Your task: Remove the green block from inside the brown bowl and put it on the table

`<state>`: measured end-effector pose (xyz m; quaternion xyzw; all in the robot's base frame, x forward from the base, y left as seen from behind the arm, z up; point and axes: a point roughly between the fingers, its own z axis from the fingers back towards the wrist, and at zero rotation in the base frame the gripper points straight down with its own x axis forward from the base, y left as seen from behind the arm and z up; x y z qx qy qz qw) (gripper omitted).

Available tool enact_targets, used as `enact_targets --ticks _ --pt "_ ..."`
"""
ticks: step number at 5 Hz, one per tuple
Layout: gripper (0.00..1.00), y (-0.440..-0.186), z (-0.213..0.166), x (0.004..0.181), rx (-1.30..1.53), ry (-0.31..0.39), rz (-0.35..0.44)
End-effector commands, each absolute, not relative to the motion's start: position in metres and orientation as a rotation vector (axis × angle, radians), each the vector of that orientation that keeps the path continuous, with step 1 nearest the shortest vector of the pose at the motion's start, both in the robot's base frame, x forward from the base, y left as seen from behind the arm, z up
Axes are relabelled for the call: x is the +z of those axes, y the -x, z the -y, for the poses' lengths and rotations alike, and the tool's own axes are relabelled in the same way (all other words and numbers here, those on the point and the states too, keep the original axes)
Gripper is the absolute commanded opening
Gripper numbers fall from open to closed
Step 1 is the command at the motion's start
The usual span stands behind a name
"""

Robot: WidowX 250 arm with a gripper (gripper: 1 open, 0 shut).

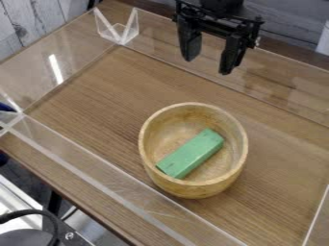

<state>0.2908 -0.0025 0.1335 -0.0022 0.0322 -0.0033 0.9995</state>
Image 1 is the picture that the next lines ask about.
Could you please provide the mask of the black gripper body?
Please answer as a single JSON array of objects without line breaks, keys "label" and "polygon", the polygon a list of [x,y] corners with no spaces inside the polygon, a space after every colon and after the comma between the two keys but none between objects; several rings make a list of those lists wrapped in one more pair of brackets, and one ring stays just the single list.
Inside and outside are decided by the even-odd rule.
[{"label": "black gripper body", "polygon": [[175,0],[173,20],[182,16],[193,21],[201,33],[228,39],[238,35],[246,40],[246,47],[258,45],[258,34],[265,23],[262,16],[245,7],[245,0]]}]

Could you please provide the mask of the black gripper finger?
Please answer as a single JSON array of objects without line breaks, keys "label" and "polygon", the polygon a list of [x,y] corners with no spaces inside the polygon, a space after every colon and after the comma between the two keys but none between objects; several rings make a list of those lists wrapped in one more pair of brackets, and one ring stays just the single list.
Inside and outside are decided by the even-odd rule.
[{"label": "black gripper finger", "polygon": [[229,75],[233,69],[241,64],[246,50],[248,44],[245,38],[232,35],[226,39],[225,49],[221,54],[218,72],[222,75]]},{"label": "black gripper finger", "polygon": [[191,62],[201,53],[202,33],[198,26],[185,17],[178,17],[178,34],[181,55],[187,62]]}]

